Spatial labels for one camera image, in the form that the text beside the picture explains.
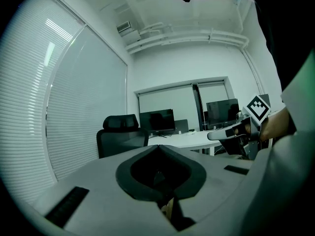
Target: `white desk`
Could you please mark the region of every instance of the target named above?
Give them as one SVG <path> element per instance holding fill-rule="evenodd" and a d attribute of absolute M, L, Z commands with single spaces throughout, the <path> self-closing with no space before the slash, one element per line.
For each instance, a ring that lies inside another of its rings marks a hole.
<path fill-rule="evenodd" d="M 152 137 L 149 139 L 150 145 L 171 145 L 178 148 L 187 148 L 190 150 L 209 148 L 210 155 L 215 155 L 215 146 L 220 146 L 219 141 L 209 141 L 207 134 L 211 131 L 200 131 L 195 134 L 185 133 L 181 135 L 172 135 L 164 137 Z"/>

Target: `monitor screen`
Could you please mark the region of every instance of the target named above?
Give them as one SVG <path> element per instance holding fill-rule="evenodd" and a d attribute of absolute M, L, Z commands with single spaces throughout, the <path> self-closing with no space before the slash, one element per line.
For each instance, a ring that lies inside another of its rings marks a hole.
<path fill-rule="evenodd" d="M 148 131 L 175 130 L 173 110 L 140 113 L 140 125 Z"/>
<path fill-rule="evenodd" d="M 237 99 L 210 102 L 207 109 L 209 125 L 236 121 L 236 114 L 240 111 Z"/>

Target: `black chair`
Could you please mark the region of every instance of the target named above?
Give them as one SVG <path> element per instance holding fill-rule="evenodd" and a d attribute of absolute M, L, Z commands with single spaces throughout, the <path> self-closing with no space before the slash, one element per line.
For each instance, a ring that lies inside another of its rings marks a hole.
<path fill-rule="evenodd" d="M 117 155 L 148 145 L 149 133 L 139 128 L 135 115 L 109 116 L 96 135 L 100 158 Z"/>

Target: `black shirt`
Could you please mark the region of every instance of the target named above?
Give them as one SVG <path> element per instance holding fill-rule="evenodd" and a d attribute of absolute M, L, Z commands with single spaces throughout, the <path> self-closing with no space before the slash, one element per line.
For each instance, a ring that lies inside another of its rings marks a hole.
<path fill-rule="evenodd" d="M 314 0 L 255 0 L 258 22 L 284 90 L 314 44 Z"/>

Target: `white ceiling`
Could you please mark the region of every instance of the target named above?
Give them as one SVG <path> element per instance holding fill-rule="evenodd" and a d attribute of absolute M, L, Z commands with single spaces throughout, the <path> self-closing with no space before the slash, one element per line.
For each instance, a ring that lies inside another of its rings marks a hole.
<path fill-rule="evenodd" d="M 241 33 L 249 0 L 86 0 L 104 21 L 116 25 L 130 21 L 140 30 L 163 22 L 174 30 L 211 29 Z"/>

